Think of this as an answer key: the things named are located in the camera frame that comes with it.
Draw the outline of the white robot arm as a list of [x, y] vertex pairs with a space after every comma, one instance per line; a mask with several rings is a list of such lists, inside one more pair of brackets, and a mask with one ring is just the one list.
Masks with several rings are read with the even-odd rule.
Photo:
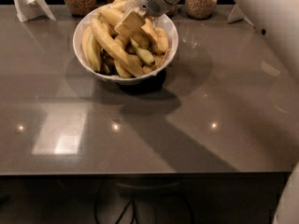
[[[130, 35], [148, 16], [159, 17], [180, 0], [128, 0], [115, 29]], [[299, 73], [299, 0], [234, 0], [293, 75]]]

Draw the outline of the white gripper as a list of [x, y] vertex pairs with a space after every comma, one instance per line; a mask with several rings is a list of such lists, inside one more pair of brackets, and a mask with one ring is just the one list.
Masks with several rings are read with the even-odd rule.
[[118, 18], [115, 31], [124, 36], [131, 36], [145, 24], [145, 15], [159, 17], [168, 12], [180, 0], [128, 0], [123, 6], [123, 13]]

